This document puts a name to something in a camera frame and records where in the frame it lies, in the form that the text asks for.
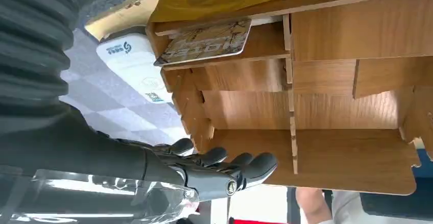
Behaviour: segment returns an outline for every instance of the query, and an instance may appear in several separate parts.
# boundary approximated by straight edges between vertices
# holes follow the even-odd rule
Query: wood grain surface
[[[287,91],[203,91],[203,96],[216,129],[290,130]]]
[[[86,30],[97,40],[133,26],[145,26],[159,0],[126,0],[86,23]]]
[[[408,142],[421,137],[427,154],[433,160],[433,87],[415,87],[403,131]]]
[[[288,179],[294,174],[289,130],[215,130],[211,146],[222,146],[227,150],[226,162],[242,153],[254,156],[272,153],[278,159],[278,167],[265,183],[290,185]]]
[[[412,87],[359,99],[295,94],[296,129],[397,129],[412,96]]]
[[[160,22],[156,26],[156,33],[159,36],[169,35],[188,28],[197,28],[198,26],[215,24],[216,22],[233,21],[243,17],[256,19],[364,1],[372,0],[273,0],[234,12],[217,13],[192,21]]]
[[[351,95],[356,60],[293,62],[295,94]]]
[[[282,23],[275,22],[251,27],[244,50],[238,55],[171,64],[164,66],[164,68],[166,70],[185,69],[219,65],[225,62],[259,61],[286,58],[289,56],[290,51],[284,49]]]
[[[398,130],[297,133],[297,175],[287,130],[215,130],[211,146],[224,147],[229,154],[226,161],[244,152],[274,154],[278,167],[267,184],[402,195],[416,188],[411,166],[418,156],[413,146],[400,139]]]
[[[403,195],[416,189],[411,166],[418,155],[398,130],[298,130],[297,139],[302,186]]]
[[[149,39],[150,45],[152,47],[153,53],[155,54],[155,58],[164,53],[167,46],[172,41],[168,36],[157,36],[154,31],[155,23],[150,22],[146,26],[146,35]]]
[[[192,68],[198,90],[283,91],[287,89],[284,59],[229,62]]]
[[[182,80],[185,72],[187,70],[171,70],[167,71],[165,69],[161,69],[160,74],[162,81],[164,82],[165,88],[167,92],[173,92],[176,89],[176,86],[180,85],[180,80]]]
[[[292,14],[296,61],[433,55],[433,0],[375,0]]]
[[[408,57],[358,60],[353,97],[378,94],[388,90],[428,84],[427,73],[433,57]]]
[[[199,151],[207,149],[212,137],[213,126],[206,117],[201,92],[194,85],[190,70],[182,70],[173,88],[172,100],[179,114],[185,132],[191,135]]]

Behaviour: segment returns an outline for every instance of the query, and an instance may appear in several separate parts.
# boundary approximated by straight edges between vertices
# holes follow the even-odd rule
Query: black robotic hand
[[[270,153],[262,153],[256,158],[243,153],[229,163],[223,162],[227,152],[222,147],[215,147],[204,154],[185,156],[194,148],[188,138],[182,138],[173,145],[157,146],[121,141],[151,150],[163,164],[182,175],[184,186],[196,190],[200,201],[232,196],[239,190],[258,185],[277,167],[277,160]]]

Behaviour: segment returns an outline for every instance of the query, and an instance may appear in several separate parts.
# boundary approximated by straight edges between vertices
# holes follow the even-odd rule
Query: wooden divider
[[[291,16],[289,14],[283,15],[283,28],[284,28],[284,48],[288,50],[293,50],[293,41],[292,41],[292,26],[291,26]],[[293,74],[293,65],[294,65],[295,55],[291,52],[290,58],[285,59],[285,70],[286,70],[286,80],[289,84],[288,87],[288,107],[290,111],[290,141],[292,145],[292,164],[293,164],[293,173],[298,173],[298,145],[296,143],[296,119],[295,119],[295,99],[294,99],[294,74]]]

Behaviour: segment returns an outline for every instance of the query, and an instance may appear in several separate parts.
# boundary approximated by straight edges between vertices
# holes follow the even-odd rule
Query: wooden shelf
[[[267,184],[398,195],[416,189],[411,166],[419,158],[398,130],[298,130],[297,175],[290,137],[289,130],[215,130],[210,147],[224,147],[227,161],[244,152],[274,154],[278,167]]]
[[[232,61],[258,61],[290,56],[284,49],[284,31],[280,22],[251,27],[244,51],[239,55],[166,65],[165,70],[218,65]]]

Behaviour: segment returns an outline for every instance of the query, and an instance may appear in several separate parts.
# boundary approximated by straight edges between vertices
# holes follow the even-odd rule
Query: plywood edge
[[[215,14],[198,20],[160,22],[156,26],[156,34],[158,36],[177,34],[182,29],[203,26],[215,22],[235,20],[243,17],[248,17],[251,19],[263,17],[266,18],[269,16],[341,6],[364,1],[371,0],[273,0],[246,7],[234,12]]]

